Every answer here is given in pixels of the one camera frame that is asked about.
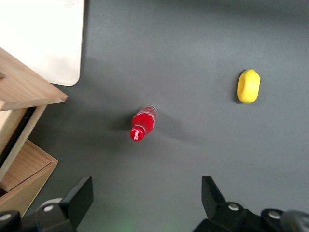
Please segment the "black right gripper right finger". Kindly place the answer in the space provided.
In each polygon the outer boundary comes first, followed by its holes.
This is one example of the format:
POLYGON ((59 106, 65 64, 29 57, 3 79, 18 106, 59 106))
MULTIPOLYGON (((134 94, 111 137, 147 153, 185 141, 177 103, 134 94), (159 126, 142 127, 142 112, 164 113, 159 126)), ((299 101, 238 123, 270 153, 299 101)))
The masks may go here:
POLYGON ((201 201, 207 218, 195 232, 282 232, 280 218, 283 211, 264 209, 260 215, 245 209, 239 203, 227 202, 213 178, 202 177, 201 201))

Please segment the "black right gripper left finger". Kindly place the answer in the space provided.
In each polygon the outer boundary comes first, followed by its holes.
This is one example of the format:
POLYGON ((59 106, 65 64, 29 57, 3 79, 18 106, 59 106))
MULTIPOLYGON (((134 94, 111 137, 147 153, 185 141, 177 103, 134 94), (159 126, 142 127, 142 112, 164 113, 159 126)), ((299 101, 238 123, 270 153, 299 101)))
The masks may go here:
POLYGON ((21 217, 17 210, 0 213, 2 232, 76 232, 93 203, 92 177, 82 177, 63 198, 44 202, 37 210, 21 217))

